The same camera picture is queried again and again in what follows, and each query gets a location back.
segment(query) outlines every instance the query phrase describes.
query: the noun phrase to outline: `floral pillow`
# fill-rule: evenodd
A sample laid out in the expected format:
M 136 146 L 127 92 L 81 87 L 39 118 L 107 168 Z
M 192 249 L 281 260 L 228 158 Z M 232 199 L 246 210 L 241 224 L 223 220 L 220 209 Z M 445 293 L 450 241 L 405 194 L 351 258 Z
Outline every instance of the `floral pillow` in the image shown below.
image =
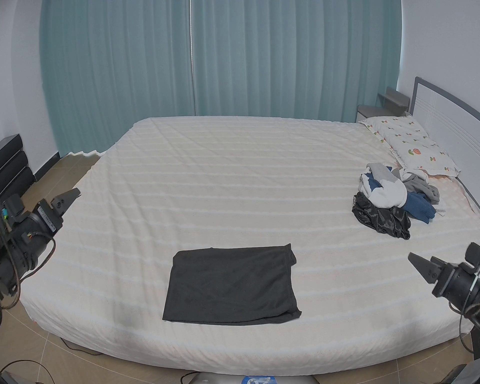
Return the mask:
M 412 116 L 381 116 L 360 121 L 388 146 L 403 168 L 429 175 L 458 176 L 460 169 Z

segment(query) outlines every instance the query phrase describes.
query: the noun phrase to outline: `gray garment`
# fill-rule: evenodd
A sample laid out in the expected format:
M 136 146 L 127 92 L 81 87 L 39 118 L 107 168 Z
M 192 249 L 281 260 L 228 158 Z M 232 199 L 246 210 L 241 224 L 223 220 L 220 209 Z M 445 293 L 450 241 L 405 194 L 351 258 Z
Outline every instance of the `gray garment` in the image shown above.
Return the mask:
M 399 179 L 399 177 L 392 175 L 392 172 L 390 172 L 382 163 L 368 163 L 367 167 L 370 168 L 373 178 L 378 182 L 380 182 L 380 180 L 387 180 L 394 183 Z
M 400 172 L 398 168 L 392 170 L 392 173 L 400 178 Z M 440 201 L 440 192 L 438 192 L 438 188 L 434 187 L 433 185 L 429 185 L 425 180 L 421 179 L 417 175 L 409 176 L 403 181 L 403 185 L 405 185 L 407 192 L 424 193 L 432 205 L 438 204 Z

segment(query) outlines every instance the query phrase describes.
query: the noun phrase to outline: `black folded garment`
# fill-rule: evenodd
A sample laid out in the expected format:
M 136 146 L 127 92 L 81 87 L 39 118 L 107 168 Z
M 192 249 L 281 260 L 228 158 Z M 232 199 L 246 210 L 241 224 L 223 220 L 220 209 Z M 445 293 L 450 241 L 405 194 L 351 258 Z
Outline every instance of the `black folded garment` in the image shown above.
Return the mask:
M 283 247 L 198 249 L 173 257 L 163 320 L 217 325 L 279 324 L 298 319 Z
M 362 192 L 358 192 L 353 197 L 352 212 L 359 222 L 379 233 L 410 239 L 410 219 L 402 208 L 377 208 Z

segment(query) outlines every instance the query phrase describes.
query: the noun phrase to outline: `teal curtain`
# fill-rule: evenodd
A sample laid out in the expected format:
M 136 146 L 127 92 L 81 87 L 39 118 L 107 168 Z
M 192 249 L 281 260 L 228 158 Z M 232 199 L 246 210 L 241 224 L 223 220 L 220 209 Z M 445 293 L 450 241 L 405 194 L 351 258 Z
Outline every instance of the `teal curtain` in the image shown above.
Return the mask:
M 188 0 L 44 0 L 40 57 L 60 155 L 141 119 L 194 115 Z
M 401 0 L 192 0 L 198 115 L 355 121 L 396 88 Z

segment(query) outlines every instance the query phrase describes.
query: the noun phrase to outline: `bed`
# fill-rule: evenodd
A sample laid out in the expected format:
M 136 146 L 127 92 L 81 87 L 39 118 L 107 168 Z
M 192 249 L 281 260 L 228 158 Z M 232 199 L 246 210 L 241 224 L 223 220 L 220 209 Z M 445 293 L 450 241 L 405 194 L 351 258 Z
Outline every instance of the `bed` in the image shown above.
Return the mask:
M 378 234 L 351 212 L 369 162 L 395 160 L 358 123 L 139 121 L 77 184 L 82 196 L 64 216 L 56 253 L 24 282 L 22 303 L 42 328 L 79 345 L 229 374 L 348 370 L 454 338 L 458 315 L 431 295 L 407 255 L 460 262 L 480 242 L 478 210 L 458 180 L 432 178 L 447 214 L 429 225 L 413 220 L 408 241 Z M 244 327 L 161 320 L 177 251 L 287 243 L 298 261 L 299 319 Z

